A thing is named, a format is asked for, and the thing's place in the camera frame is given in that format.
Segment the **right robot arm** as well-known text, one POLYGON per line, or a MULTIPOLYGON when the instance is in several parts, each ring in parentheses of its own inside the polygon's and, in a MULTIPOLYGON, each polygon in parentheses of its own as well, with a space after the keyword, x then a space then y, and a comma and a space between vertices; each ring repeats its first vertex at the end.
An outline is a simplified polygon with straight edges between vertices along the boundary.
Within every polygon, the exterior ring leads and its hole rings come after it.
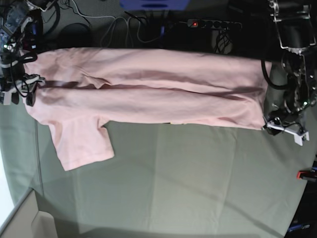
POLYGON ((18 104, 23 98, 33 106, 36 89, 45 79, 27 74, 25 65, 38 59, 44 38, 58 25, 60 10, 55 0, 10 0, 0 4, 0 103, 18 104), (55 9, 55 22, 43 32, 42 13, 55 9))

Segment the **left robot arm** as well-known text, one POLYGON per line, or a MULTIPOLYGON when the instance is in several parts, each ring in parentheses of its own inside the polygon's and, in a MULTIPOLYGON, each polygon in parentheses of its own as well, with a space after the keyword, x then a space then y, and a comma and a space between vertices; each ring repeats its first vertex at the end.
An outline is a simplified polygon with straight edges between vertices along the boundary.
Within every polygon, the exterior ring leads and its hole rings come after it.
POLYGON ((287 83, 274 84, 268 75, 265 59, 261 67, 267 84, 282 90, 283 101, 264 116, 264 130, 272 135, 285 132, 293 135, 298 145, 308 141, 305 128, 306 109, 317 103, 317 38, 311 22, 310 0, 270 0, 270 15, 275 25, 280 48, 282 69, 287 83))

